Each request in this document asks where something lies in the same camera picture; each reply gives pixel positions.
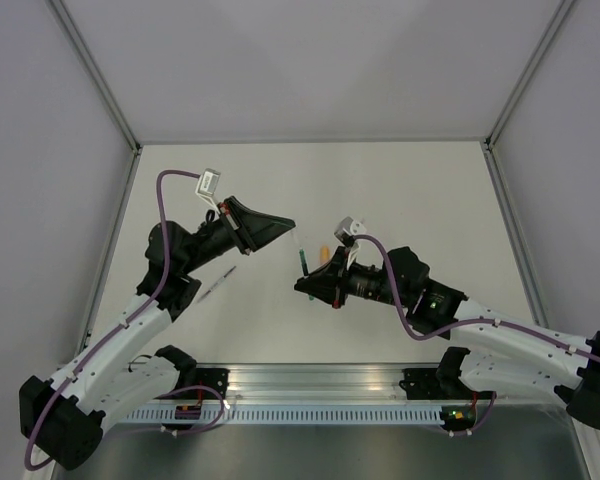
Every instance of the white table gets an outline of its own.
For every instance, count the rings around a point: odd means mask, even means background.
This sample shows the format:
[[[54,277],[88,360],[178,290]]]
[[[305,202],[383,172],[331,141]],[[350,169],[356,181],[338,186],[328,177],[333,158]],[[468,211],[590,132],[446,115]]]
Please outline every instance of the white table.
[[[256,211],[293,218],[310,270],[321,245],[333,253],[333,229],[351,215],[387,249],[409,245],[432,278],[531,321],[478,142],[170,145],[142,152],[94,335],[122,312],[146,272],[157,174],[207,167],[222,172],[218,199],[235,195]],[[194,189],[188,178],[164,182],[167,217],[191,232],[206,211]],[[382,263],[371,244],[359,261]],[[203,292],[232,265],[222,286],[142,352],[173,344],[204,363],[435,362],[449,346],[411,341],[391,306],[349,297],[333,310],[295,292],[301,269],[288,234],[249,257],[233,249],[192,276]]]

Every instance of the silver pen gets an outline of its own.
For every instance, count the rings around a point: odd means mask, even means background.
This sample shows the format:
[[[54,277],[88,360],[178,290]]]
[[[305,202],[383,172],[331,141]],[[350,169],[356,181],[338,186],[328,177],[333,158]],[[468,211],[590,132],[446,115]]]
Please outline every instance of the silver pen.
[[[236,269],[236,265],[234,265],[233,267],[231,267],[227,273],[225,273],[224,275],[222,275],[218,280],[216,280],[216,282],[211,285],[211,287],[209,287],[209,290],[207,290],[206,292],[204,292],[200,298],[198,300],[196,300],[196,303],[200,303],[202,300],[204,300],[205,298],[207,298],[209,296],[209,294],[211,294],[211,292],[213,292],[216,288],[218,288],[220,285],[222,285],[222,282],[224,282],[227,277],[229,275],[231,275]]]

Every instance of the gray floor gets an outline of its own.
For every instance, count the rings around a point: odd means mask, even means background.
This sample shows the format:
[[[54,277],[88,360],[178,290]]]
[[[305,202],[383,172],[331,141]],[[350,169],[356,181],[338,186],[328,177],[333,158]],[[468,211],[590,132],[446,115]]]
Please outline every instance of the gray floor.
[[[57,478],[588,479],[574,438],[555,412],[511,407],[497,408],[471,438],[421,427],[225,426],[177,440],[110,437],[82,467]]]

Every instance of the slotted metal strip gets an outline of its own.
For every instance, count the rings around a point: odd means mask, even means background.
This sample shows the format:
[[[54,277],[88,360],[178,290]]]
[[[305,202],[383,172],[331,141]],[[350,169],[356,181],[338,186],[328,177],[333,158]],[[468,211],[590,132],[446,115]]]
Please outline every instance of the slotted metal strip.
[[[207,404],[198,419],[176,418],[176,405],[147,404],[122,423],[208,423],[219,405]],[[234,425],[441,425],[439,406],[236,405],[223,422]]]

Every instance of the marker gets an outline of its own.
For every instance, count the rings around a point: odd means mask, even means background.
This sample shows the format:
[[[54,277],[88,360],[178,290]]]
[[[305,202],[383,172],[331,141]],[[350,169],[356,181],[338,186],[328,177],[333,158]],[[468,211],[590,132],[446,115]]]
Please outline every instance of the marker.
[[[227,279],[227,277],[229,275],[231,275],[236,269],[236,266],[234,265],[233,267],[231,267],[227,273],[225,273],[223,276],[221,276],[216,283],[214,283],[213,285],[211,285],[211,287],[209,288],[209,290],[207,290],[206,292],[204,292],[200,298],[196,301],[196,303],[200,303],[202,300],[204,300],[205,298],[207,298],[216,288],[218,288],[220,285],[222,285],[222,283]]]

